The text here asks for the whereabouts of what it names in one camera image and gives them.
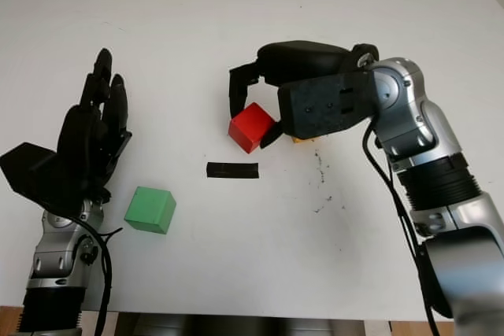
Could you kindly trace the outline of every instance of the white tabletop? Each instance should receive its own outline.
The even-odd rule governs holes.
[[[109,309],[424,318],[390,196],[361,152],[365,124],[316,142],[284,136],[251,155],[227,136],[228,70],[291,39],[374,43],[381,57],[415,60],[472,172],[504,209],[504,10],[495,0],[0,0],[0,152],[23,141],[55,149],[103,46],[126,80],[133,139],[102,227],[124,226],[109,244]],[[278,117],[274,87],[254,86],[249,99]],[[258,162],[261,178],[207,179],[208,161]],[[123,221],[137,186],[172,191],[166,236]],[[0,305],[20,305],[42,212],[3,177],[0,199]],[[98,307],[101,290],[95,267],[86,308]]]

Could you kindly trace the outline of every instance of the wooden block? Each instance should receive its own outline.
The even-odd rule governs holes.
[[[296,138],[296,137],[292,137],[292,142],[294,143],[303,143],[303,142],[307,142],[307,141],[312,141],[314,142],[315,139],[317,138],[310,138],[310,139],[299,139],[299,138]]]

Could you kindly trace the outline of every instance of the metal arm segment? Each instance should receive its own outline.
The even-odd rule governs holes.
[[[391,58],[370,69],[380,100],[376,136],[406,188],[417,233],[426,237],[421,276],[434,287],[434,307],[454,317],[457,336],[504,334],[504,224],[490,195],[427,99],[420,68]]]

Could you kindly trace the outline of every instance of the black cable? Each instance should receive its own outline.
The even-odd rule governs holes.
[[[123,231],[123,227],[119,227],[119,228],[117,228],[114,231],[106,232],[105,234],[98,234],[98,235],[100,235],[100,236],[106,236],[106,237],[108,237],[108,239],[110,239],[111,237],[113,237],[115,234],[117,234],[120,231]]]
[[[100,234],[91,225],[76,217],[68,218],[89,232],[102,250],[102,270],[105,285],[103,286],[102,303],[100,304],[98,319],[96,320],[96,327],[94,329],[94,336],[101,336],[103,329],[105,328],[107,308],[109,307],[110,301],[110,291],[112,289],[112,261],[110,259],[109,248]]]
[[[109,240],[115,235],[117,234],[118,232],[122,231],[123,230],[123,227],[119,227],[117,228],[116,230],[112,231],[112,232],[108,232],[108,233],[105,233],[105,234],[99,234],[100,236],[104,237],[105,236],[105,244],[107,244],[109,242]],[[103,272],[103,275],[106,274],[107,272],[107,269],[106,269],[106,264],[105,264],[105,258],[102,254],[102,258],[101,258],[101,262],[102,262],[102,272]]]
[[[369,163],[375,168],[375,170],[378,172],[380,175],[381,179],[384,181],[385,185],[389,189],[392,195],[392,199],[395,204],[395,208],[398,213],[399,221],[401,222],[402,226],[402,231],[404,232],[404,236],[406,238],[406,242],[409,247],[409,251],[411,253],[411,257],[413,258],[413,262],[417,266],[418,274],[419,274],[419,279],[420,279],[420,288],[422,292],[422,297],[424,298],[424,308],[425,308],[425,314],[427,315],[427,320],[428,324],[431,328],[431,332],[433,336],[439,336],[439,331],[438,328],[435,324],[434,316],[432,314],[432,306],[428,303],[428,299],[425,295],[425,290],[423,287],[422,280],[420,278],[420,271],[421,271],[421,266],[418,262],[417,256],[419,254],[419,244],[418,244],[418,239],[417,235],[415,234],[413,225],[411,224],[411,220],[408,217],[408,213],[406,211],[406,208],[404,207],[404,204],[401,201],[401,198],[399,197],[399,194],[397,190],[394,188],[394,181],[392,179],[392,168],[389,164],[388,170],[389,170],[389,175],[391,178],[389,179],[387,177],[387,174],[385,174],[384,170],[380,167],[374,156],[371,154],[369,151],[369,136],[371,135],[371,132],[374,130],[374,126],[376,124],[376,119],[371,120],[369,123],[368,127],[365,129],[364,136],[362,137],[362,149],[364,150],[364,154],[368,158]]]

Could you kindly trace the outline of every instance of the black bar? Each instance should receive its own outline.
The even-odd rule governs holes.
[[[259,179],[259,163],[206,164],[206,176],[220,179]]]

